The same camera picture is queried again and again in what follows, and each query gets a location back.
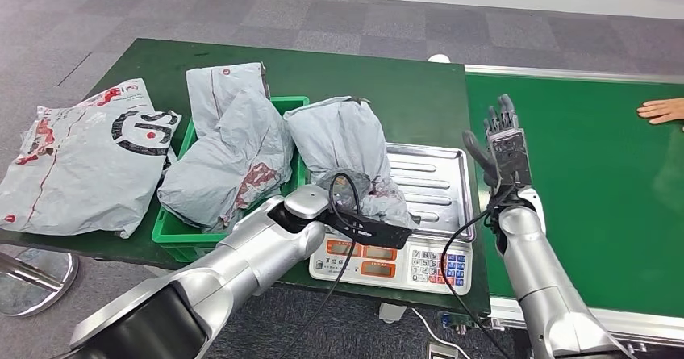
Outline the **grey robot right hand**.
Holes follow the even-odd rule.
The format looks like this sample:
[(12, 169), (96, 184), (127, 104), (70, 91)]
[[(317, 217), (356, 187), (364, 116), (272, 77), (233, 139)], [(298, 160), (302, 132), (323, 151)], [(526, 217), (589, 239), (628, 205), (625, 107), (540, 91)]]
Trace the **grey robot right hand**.
[(483, 130), (485, 148), (471, 131), (464, 131), (462, 138), (467, 152), (484, 171), (485, 183), (495, 190), (502, 186), (522, 185), (520, 179), (528, 167), (525, 139), (508, 94), (498, 97), (498, 109), (489, 106)]

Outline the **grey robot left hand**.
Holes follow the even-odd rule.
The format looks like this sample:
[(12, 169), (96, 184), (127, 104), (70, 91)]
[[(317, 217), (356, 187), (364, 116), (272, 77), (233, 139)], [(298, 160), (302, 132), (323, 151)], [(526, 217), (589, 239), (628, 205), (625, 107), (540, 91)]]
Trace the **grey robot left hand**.
[(360, 213), (364, 197), (370, 192), (372, 183), (363, 172), (340, 169), (326, 172), (316, 184), (332, 191), (332, 198), (339, 210)]

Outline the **person's hand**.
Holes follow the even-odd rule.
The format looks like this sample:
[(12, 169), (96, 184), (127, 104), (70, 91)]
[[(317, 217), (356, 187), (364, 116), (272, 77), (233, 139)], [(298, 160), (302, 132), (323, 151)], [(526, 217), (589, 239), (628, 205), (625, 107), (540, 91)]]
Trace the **person's hand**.
[(684, 98), (667, 98), (644, 102), (636, 109), (637, 115), (652, 125), (684, 119)]

